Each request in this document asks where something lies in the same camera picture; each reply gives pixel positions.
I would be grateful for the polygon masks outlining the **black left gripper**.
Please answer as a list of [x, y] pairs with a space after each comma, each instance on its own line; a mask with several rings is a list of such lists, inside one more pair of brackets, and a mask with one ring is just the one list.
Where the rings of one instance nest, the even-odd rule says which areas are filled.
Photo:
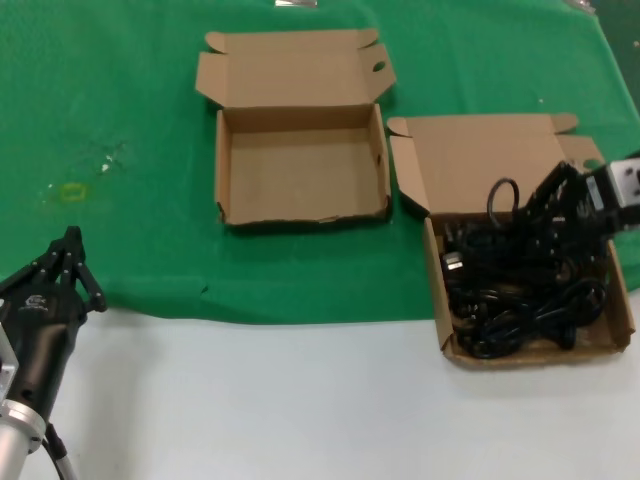
[[[85, 307], [77, 281], [87, 294]], [[7, 398], [48, 419], [86, 311], [107, 310], [86, 265], [81, 229], [68, 227], [44, 254], [2, 280], [1, 291], [9, 292], [1, 295], [1, 324], [18, 360]]]

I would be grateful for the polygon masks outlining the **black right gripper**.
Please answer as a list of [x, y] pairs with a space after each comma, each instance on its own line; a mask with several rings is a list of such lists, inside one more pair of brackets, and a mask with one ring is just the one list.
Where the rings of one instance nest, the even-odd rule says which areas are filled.
[[[523, 207], [523, 233], [528, 239], [553, 236], [576, 213], [576, 202], [558, 199], [561, 188], [576, 177], [576, 168], [559, 162]], [[577, 173], [578, 215], [600, 235], [639, 229], [639, 167], [599, 166]]]

